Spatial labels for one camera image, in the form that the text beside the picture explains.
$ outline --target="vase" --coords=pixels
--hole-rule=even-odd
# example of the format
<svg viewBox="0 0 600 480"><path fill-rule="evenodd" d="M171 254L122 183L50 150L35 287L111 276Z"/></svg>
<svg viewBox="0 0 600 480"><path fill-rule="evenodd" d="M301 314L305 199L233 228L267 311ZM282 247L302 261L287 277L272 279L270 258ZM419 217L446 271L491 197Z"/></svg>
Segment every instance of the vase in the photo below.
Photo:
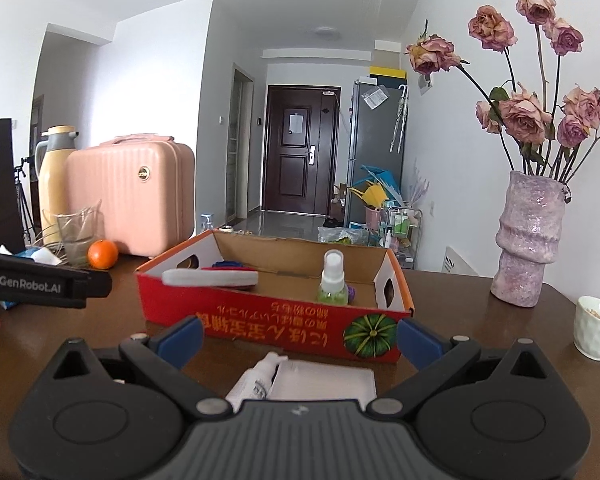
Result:
<svg viewBox="0 0 600 480"><path fill-rule="evenodd" d="M491 293L517 306L536 306L544 266L558 256L564 216L564 185L545 176L509 174L496 243L502 249Z"/></svg>

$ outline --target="brown tabletop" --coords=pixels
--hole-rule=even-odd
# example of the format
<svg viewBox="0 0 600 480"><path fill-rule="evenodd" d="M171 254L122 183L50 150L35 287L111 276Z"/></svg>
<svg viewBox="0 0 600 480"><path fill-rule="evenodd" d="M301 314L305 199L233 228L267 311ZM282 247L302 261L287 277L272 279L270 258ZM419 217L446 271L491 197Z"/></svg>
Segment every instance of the brown tabletop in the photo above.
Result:
<svg viewBox="0 0 600 480"><path fill-rule="evenodd" d="M135 332L159 332L142 316L132 271L142 260L126 257L112 271L107 299L90 300L84 310L21 305L0 310L0 480L21 478L7 443L8 425L28 388L62 342L81 336L92 348L116 346ZM469 335L486 347L508 347L516 338L534 339L558 369L589 417L592 443L578 480L600 480L600 363L573 345L574 305L545 285L538 305L522 309L489 294L491 280L436 272L408 271L416 317L443 336ZM268 348L206 338L184 368L218 394L225 395L240 375ZM355 365L351 361L289 354L293 358ZM373 365L379 393L414 373L403 358L397 365Z"/></svg>

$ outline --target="white cup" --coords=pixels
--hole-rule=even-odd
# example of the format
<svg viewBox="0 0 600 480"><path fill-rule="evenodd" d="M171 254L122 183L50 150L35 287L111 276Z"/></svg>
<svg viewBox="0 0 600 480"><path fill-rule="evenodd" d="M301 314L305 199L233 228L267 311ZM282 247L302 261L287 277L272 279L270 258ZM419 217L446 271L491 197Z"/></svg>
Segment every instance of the white cup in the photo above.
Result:
<svg viewBox="0 0 600 480"><path fill-rule="evenodd" d="M592 296L578 299L573 339L581 354L600 361L600 300Z"/></svg>

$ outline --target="white wall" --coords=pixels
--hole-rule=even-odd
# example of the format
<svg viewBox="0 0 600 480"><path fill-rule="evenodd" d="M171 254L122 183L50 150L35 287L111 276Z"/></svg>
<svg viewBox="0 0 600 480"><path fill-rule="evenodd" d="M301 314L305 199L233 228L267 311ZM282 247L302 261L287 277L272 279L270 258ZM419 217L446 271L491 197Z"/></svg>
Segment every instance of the white wall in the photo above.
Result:
<svg viewBox="0 0 600 480"><path fill-rule="evenodd" d="M336 146L335 185L347 181L349 160L350 123L349 108L353 94L353 82L360 76L369 75L369 63L359 65L330 63L269 63L267 67L267 86L270 85L308 85L339 86L340 105L346 121L340 116L338 142Z"/></svg>
<svg viewBox="0 0 600 480"><path fill-rule="evenodd" d="M85 145L151 132L196 151L212 1L184 0L118 23L113 42L96 56Z"/></svg>
<svg viewBox="0 0 600 480"><path fill-rule="evenodd" d="M256 120L263 117L265 69L262 49L240 28L238 22L214 0L206 38L202 94L198 118L196 161L196 217L213 213L214 223L224 223L226 148L234 68L251 79L254 86L251 117L248 209L260 205L262 131Z"/></svg>
<svg viewBox="0 0 600 480"><path fill-rule="evenodd" d="M44 96L42 132L52 126L72 124L80 132L78 145L86 144L93 101L94 64L99 46L68 39L58 46L43 43L34 97Z"/></svg>
<svg viewBox="0 0 600 480"><path fill-rule="evenodd" d="M40 47L49 24L101 43L115 23L68 0L0 0L0 118L13 118L13 157L29 154L29 121Z"/></svg>
<svg viewBox="0 0 600 480"><path fill-rule="evenodd" d="M516 79L542 93L533 26L515 11L515 0L419 0L405 43L414 43L425 20L429 33L452 41L456 52L471 61L468 71L485 88L501 85L509 78L506 60L483 51L470 38L469 19L483 4L496 7L509 21L519 38L511 48ZM557 14L578 28L585 37L583 52L563 59L560 95L576 83L590 90L600 88L600 0L557 0ZM544 42L547 79L555 81L556 57ZM409 65L403 57L404 65ZM410 81L416 82L411 67ZM549 94L553 94L551 83ZM481 97L464 75L452 69L434 74L434 86L420 96L411 92L406 144L405 175L417 158L420 172L431 180L423 209L424 233L418 257L419 267L440 270L447 245L483 276L497 270L500 249L494 242L498 218L504 206L508 165L497 136L480 129L475 102ZM514 163L520 157L507 139ZM571 182L573 201L564 218L560 255L547 266L545 281L570 298L583 294L600 297L600 143Z"/></svg>

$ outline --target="suitcase logo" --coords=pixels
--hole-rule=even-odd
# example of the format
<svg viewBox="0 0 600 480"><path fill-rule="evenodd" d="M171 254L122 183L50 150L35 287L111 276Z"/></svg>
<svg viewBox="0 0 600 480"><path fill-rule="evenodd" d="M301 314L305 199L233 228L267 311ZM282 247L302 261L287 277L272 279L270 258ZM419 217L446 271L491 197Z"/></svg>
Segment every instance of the suitcase logo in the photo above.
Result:
<svg viewBox="0 0 600 480"><path fill-rule="evenodd" d="M143 166L142 168L140 168L138 170L138 178L140 180L142 180L143 182L146 182L147 180L149 180L150 175L151 175L151 170L146 166Z"/></svg>

